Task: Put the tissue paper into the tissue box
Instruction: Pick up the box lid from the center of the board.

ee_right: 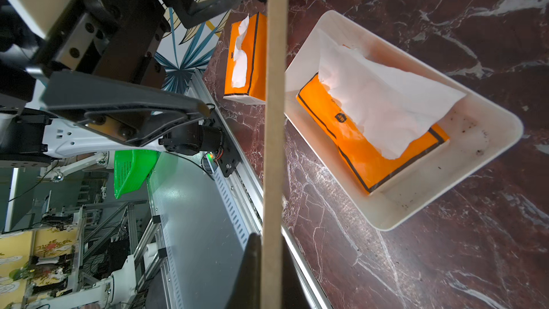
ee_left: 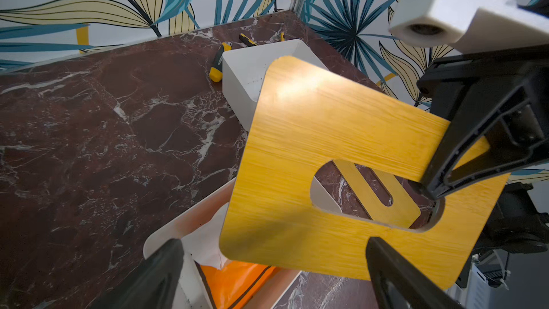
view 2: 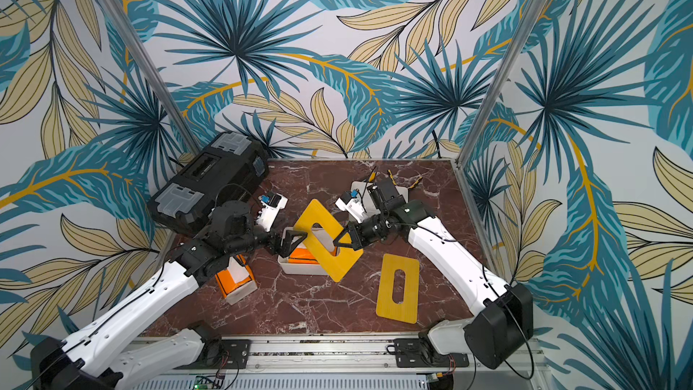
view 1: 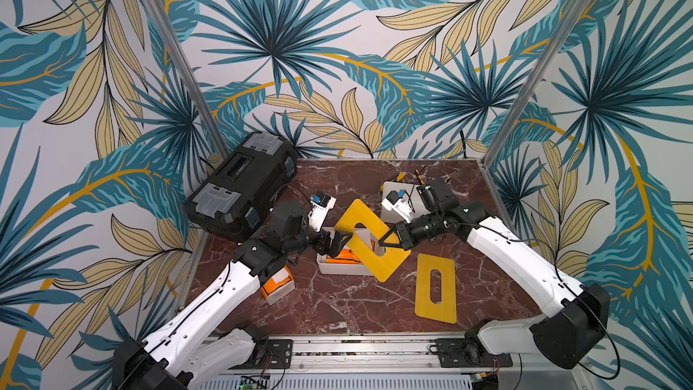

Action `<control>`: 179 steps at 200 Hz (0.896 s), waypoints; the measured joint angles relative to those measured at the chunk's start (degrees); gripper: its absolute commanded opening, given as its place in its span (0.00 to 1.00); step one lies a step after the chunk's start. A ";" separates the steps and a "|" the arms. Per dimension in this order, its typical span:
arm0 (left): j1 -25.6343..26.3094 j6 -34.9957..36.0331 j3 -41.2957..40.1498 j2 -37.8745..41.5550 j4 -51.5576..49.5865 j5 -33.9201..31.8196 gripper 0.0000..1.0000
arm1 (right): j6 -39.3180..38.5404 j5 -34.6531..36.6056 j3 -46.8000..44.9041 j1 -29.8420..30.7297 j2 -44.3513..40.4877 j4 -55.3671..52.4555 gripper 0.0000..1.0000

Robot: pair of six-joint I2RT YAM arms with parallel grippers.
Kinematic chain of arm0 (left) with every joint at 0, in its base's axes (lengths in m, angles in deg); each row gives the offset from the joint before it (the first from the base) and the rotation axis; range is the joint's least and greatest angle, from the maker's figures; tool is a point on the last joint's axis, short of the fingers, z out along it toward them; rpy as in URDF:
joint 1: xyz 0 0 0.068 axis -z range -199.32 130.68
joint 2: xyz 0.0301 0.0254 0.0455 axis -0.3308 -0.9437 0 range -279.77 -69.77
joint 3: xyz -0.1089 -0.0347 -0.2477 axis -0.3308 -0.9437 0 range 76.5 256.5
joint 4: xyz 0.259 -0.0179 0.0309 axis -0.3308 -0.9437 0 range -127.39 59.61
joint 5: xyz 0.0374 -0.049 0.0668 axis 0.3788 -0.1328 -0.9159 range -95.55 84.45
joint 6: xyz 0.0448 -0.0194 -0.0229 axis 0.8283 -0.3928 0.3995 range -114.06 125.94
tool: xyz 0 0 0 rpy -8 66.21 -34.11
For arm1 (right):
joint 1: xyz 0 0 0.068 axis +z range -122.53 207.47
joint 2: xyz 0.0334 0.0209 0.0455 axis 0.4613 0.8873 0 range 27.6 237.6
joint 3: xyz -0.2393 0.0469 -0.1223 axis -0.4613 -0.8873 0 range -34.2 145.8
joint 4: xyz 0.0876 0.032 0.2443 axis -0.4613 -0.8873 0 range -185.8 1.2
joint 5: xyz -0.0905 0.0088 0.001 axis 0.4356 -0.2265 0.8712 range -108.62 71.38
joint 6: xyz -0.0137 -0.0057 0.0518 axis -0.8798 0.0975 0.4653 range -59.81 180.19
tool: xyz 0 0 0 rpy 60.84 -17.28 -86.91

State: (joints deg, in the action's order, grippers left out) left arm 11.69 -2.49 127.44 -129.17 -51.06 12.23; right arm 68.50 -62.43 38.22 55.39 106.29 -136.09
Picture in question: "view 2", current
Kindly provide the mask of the yellow wooden box lid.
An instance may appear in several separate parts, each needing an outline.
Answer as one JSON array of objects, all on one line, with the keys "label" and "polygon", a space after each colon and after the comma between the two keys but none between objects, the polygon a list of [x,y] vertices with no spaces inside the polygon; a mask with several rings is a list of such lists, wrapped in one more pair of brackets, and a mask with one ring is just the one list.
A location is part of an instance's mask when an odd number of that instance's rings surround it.
[{"label": "yellow wooden box lid", "polygon": [[318,200],[308,204],[293,228],[308,233],[303,245],[335,283],[339,283],[364,254],[362,250],[332,254],[333,240],[343,227]]}]

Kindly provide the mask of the white plastic tissue box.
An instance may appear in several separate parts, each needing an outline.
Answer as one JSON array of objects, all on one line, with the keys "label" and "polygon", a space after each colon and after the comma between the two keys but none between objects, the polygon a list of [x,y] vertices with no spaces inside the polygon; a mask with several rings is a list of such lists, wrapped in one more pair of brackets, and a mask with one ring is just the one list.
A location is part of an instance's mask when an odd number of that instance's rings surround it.
[{"label": "white plastic tissue box", "polygon": [[290,276],[327,276],[326,270],[318,263],[317,265],[292,265],[287,263],[288,257],[277,258],[277,262],[285,274]]}]

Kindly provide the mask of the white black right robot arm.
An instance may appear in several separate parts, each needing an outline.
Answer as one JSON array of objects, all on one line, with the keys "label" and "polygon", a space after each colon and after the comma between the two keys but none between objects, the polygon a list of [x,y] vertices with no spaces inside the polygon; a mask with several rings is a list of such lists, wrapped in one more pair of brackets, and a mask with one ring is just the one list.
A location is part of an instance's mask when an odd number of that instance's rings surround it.
[{"label": "white black right robot arm", "polygon": [[482,365],[498,368],[532,338],[532,293],[488,270],[423,202],[395,202],[396,207],[382,204],[368,216],[359,199],[337,200],[337,207],[354,218],[337,239],[350,235],[349,247],[360,250],[393,234],[405,238],[438,268],[474,315],[467,324],[440,322],[428,331],[429,344],[440,354],[451,354],[464,342]]}]

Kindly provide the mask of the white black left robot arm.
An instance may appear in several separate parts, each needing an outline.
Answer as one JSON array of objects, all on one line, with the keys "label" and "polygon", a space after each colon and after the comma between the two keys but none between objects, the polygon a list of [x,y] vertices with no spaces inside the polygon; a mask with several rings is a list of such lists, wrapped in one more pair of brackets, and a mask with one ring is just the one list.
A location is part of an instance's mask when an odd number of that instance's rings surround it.
[{"label": "white black left robot arm", "polygon": [[230,200],[213,209],[209,223],[171,250],[162,269],[122,303],[64,339],[44,338],[31,352],[30,389],[128,389],[165,371],[224,359],[218,338],[204,327],[183,330],[149,348],[128,345],[173,305],[193,294],[236,256],[265,248],[287,257],[307,238],[254,222],[251,207]]}]

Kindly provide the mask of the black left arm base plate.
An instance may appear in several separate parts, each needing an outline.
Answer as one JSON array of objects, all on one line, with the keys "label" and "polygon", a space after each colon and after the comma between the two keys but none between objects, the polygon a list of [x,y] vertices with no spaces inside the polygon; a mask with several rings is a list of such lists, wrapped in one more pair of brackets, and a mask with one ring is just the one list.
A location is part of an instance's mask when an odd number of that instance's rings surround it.
[{"label": "black left arm base plate", "polygon": [[208,368],[246,369],[250,348],[250,339],[209,341],[205,343],[198,362]]}]

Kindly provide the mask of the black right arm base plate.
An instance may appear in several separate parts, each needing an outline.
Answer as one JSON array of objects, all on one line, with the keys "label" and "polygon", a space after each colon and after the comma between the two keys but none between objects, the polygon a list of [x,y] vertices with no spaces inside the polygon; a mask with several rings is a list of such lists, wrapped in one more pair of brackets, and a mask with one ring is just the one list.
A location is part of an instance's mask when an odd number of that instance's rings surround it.
[{"label": "black right arm base plate", "polygon": [[429,341],[422,338],[395,339],[386,347],[389,355],[395,356],[398,368],[467,368],[467,354],[440,354]]}]

